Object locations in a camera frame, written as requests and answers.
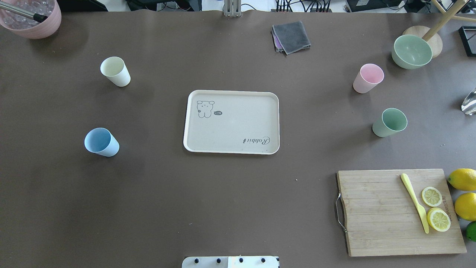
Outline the blue plastic cup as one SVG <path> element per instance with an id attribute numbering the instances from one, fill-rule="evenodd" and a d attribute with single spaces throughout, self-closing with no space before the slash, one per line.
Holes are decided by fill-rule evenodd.
<path id="1" fill-rule="evenodd" d="M 92 129 L 84 139 L 85 148 L 95 154 L 112 157 L 119 151 L 119 143 L 108 129 Z"/>

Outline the pink plastic cup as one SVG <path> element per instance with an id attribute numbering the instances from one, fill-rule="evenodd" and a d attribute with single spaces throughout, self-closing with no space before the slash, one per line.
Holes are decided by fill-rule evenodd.
<path id="1" fill-rule="evenodd" d="M 353 83 L 353 88 L 357 93 L 367 93 L 384 79 L 382 68 L 374 63 L 364 64 Z"/>

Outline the green plastic cup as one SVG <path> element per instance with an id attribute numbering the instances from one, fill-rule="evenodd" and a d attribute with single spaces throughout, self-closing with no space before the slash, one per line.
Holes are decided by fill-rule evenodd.
<path id="1" fill-rule="evenodd" d="M 381 117 L 374 122 L 372 130 L 379 137 L 387 137 L 406 129 L 408 121 L 406 115 L 396 108 L 388 108 Z"/>

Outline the cream rabbit tray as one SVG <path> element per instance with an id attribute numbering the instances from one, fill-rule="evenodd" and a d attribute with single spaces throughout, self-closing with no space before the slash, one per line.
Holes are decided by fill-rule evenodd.
<path id="1" fill-rule="evenodd" d="M 269 92 L 194 90 L 183 145 L 201 153 L 274 154 L 280 148 L 279 99 Z"/>

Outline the grey folded cloth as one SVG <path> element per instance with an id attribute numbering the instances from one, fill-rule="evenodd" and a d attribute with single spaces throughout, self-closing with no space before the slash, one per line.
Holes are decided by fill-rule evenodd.
<path id="1" fill-rule="evenodd" d="M 272 25 L 271 33 L 277 52 L 289 55 L 311 47 L 302 21 Z"/>

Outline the cream plastic cup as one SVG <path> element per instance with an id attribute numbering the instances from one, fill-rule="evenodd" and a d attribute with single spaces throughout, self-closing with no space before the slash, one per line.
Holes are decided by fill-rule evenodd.
<path id="1" fill-rule="evenodd" d="M 109 57 L 102 61 L 100 71 L 118 87 L 124 87 L 131 81 L 131 76 L 124 60 L 120 57 Z"/>

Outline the wooden cutting board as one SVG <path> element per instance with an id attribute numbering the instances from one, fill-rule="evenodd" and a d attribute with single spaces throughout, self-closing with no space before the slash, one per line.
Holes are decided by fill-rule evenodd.
<path id="1" fill-rule="evenodd" d="M 449 215 L 446 232 L 424 232 L 418 211 L 400 176 L 406 173 L 423 204 L 421 192 L 440 191 L 440 208 Z M 350 256 L 389 256 L 466 253 L 463 235 L 442 169 L 341 170 L 338 188 L 344 212 Z"/>

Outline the green bowl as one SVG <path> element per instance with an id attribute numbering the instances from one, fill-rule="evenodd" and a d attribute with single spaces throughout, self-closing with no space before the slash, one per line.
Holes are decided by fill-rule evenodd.
<path id="1" fill-rule="evenodd" d="M 402 35 L 394 41 L 391 55 L 398 66 L 413 70 L 429 63 L 433 51 L 422 38 L 415 35 Z"/>

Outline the yellow plastic knife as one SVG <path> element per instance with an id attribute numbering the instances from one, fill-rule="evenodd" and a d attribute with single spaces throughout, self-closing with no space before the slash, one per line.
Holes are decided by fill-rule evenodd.
<path id="1" fill-rule="evenodd" d="M 420 220 L 421 220 L 421 223 L 422 223 L 422 227 L 424 229 L 424 232 L 426 234 L 429 234 L 430 233 L 430 225 L 429 223 L 427 222 L 427 213 L 426 213 L 426 210 L 425 208 L 420 205 L 420 203 L 418 202 L 418 199 L 416 197 L 416 194 L 415 194 L 415 191 L 413 189 L 413 186 L 412 186 L 412 183 L 409 179 L 409 176 L 406 174 L 406 173 L 402 173 L 400 175 L 400 178 L 401 180 L 403 181 L 403 185 L 406 187 L 406 190 L 407 192 L 409 193 L 410 195 L 410 198 L 413 202 L 413 204 L 415 205 L 415 208 L 418 212 L 418 215 L 420 217 Z"/>

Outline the lemon half slice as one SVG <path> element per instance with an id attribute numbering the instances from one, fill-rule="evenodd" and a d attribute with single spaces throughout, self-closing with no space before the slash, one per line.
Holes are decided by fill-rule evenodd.
<path id="1" fill-rule="evenodd" d="M 433 207 L 427 212 L 427 222 L 438 232 L 446 232 L 451 227 L 450 217 L 444 210 L 437 207 Z"/>
<path id="2" fill-rule="evenodd" d="M 425 187 L 422 192 L 422 200 L 430 207 L 438 207 L 442 201 L 442 194 L 435 187 Z"/>

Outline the wooden cup stand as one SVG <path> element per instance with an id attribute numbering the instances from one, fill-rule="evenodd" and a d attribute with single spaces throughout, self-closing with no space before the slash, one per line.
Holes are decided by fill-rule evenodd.
<path id="1" fill-rule="evenodd" d="M 475 22 L 476 19 L 469 17 L 459 17 L 456 14 L 464 7 L 468 0 L 458 0 L 449 10 L 445 10 L 437 0 L 432 0 L 433 5 L 438 8 L 442 14 L 439 22 L 432 28 L 426 26 L 412 26 L 403 32 L 403 35 L 415 35 L 425 40 L 432 49 L 432 58 L 439 56 L 442 51 L 443 43 L 437 32 L 451 19 Z"/>

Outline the whole yellow lemon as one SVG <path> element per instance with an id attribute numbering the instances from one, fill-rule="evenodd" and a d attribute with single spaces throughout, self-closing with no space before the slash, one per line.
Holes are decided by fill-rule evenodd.
<path id="1" fill-rule="evenodd" d="M 460 195 L 457 200 L 454 202 L 454 210 L 456 214 L 466 220 L 466 221 L 475 221 L 476 220 L 476 194 L 475 193 L 464 193 Z"/>
<path id="2" fill-rule="evenodd" d="M 454 170 L 448 177 L 448 182 L 457 190 L 476 190 L 476 170 L 459 168 Z"/>

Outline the metal tool in bowl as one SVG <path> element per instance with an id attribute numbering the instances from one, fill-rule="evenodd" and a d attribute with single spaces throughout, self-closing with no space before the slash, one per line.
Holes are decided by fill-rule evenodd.
<path id="1" fill-rule="evenodd" d="M 7 2 L 4 2 L 4 1 L 0 1 L 0 8 L 2 10 L 6 10 L 6 11 L 9 11 L 9 12 L 15 13 L 17 15 L 26 17 L 30 20 L 34 20 L 34 21 L 39 22 L 39 23 L 44 22 L 46 19 L 48 19 L 48 16 L 46 16 L 46 15 L 42 15 L 42 14 L 34 13 L 34 12 L 31 12 L 31 11 L 28 11 L 28 10 L 24 10 L 20 7 L 11 5 L 11 4 L 9 4 Z"/>

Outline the metal scoop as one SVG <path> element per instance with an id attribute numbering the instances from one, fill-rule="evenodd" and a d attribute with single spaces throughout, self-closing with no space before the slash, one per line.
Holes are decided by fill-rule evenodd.
<path id="1" fill-rule="evenodd" d="M 463 100 L 461 110 L 466 115 L 474 115 L 476 113 L 476 88 Z"/>

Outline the pink bowl with ice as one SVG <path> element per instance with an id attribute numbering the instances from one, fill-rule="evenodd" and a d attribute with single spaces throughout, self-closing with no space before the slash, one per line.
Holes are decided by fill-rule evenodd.
<path id="1" fill-rule="evenodd" d="M 61 9 L 56 0 L 5 0 L 10 5 L 47 17 L 44 22 L 36 22 L 1 9 L 1 26 L 29 39 L 41 39 L 53 35 L 61 24 Z"/>

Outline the green lime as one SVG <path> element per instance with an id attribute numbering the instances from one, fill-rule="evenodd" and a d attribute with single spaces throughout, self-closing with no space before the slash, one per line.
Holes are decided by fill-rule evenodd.
<path id="1" fill-rule="evenodd" d="M 466 226 L 466 238 L 470 241 L 476 242 L 476 221 L 470 222 Z"/>

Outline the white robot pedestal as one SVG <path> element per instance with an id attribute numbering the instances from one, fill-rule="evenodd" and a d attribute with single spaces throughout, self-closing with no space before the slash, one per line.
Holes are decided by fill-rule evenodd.
<path id="1" fill-rule="evenodd" d="M 279 268 L 278 256 L 190 256 L 182 268 Z"/>

